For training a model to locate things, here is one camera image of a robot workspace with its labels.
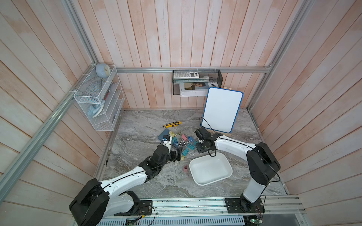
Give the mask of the teal binder clip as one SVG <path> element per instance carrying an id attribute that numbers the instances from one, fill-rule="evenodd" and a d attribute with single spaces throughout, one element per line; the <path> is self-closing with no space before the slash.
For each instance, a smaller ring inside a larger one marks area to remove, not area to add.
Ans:
<path id="1" fill-rule="evenodd" d="M 192 143 L 188 143 L 188 144 L 187 144 L 187 148 L 188 148 L 189 150 L 194 150 L 194 149 L 196 148 L 196 146 L 195 146 L 194 144 L 192 144 Z"/>
<path id="2" fill-rule="evenodd" d="M 182 152 L 182 155 L 183 155 L 183 156 L 186 156 L 188 153 L 189 153 L 189 149 L 188 149 L 188 148 L 185 148 L 185 150 Z"/>

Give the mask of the white plastic storage box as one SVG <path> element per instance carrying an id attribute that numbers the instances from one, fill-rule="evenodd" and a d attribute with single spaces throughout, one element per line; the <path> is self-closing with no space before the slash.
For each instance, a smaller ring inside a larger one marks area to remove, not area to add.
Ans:
<path id="1" fill-rule="evenodd" d="M 205 155 L 191 160 L 189 170 L 198 186 L 206 186 L 227 179 L 233 174 L 229 161 L 222 153 L 218 153 L 215 157 Z"/>

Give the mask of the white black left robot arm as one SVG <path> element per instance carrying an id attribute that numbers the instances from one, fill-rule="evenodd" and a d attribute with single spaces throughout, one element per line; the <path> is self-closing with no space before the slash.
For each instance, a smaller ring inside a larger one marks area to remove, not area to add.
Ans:
<path id="1" fill-rule="evenodd" d="M 169 162 L 180 161 L 181 153 L 182 149 L 172 144 L 160 144 L 133 170 L 113 179 L 89 180 L 69 205 L 77 225 L 95 226 L 109 216 L 150 214 L 152 202 L 141 201 L 131 189 L 156 177 Z"/>

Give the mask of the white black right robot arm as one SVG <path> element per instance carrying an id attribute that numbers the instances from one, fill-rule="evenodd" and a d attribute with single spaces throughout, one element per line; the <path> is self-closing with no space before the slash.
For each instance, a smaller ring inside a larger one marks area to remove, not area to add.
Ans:
<path id="1" fill-rule="evenodd" d="M 205 128 L 195 131 L 199 140 L 199 153 L 228 152 L 247 161 L 251 180 L 240 196 L 240 205 L 245 208 L 256 203 L 272 179 L 281 169 L 279 162 L 266 143 L 249 144 L 234 140 L 220 133 L 210 133 Z"/>

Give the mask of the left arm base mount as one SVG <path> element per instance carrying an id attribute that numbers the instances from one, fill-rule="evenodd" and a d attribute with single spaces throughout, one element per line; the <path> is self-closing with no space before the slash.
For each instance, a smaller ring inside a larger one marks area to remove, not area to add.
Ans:
<path id="1" fill-rule="evenodd" d="M 119 202 L 121 202 L 121 209 L 117 210 L 114 216 L 136 216 L 152 214 L 152 200 L 141 201 L 140 198 L 133 191 L 127 191 L 119 195 Z"/>

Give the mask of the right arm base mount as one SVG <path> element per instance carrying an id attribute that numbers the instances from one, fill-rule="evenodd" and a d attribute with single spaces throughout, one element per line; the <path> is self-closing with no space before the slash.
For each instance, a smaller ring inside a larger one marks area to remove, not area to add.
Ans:
<path id="1" fill-rule="evenodd" d="M 264 203 L 259 197 L 255 202 L 250 202 L 244 194 L 240 198 L 225 198 L 228 213 L 265 213 Z"/>

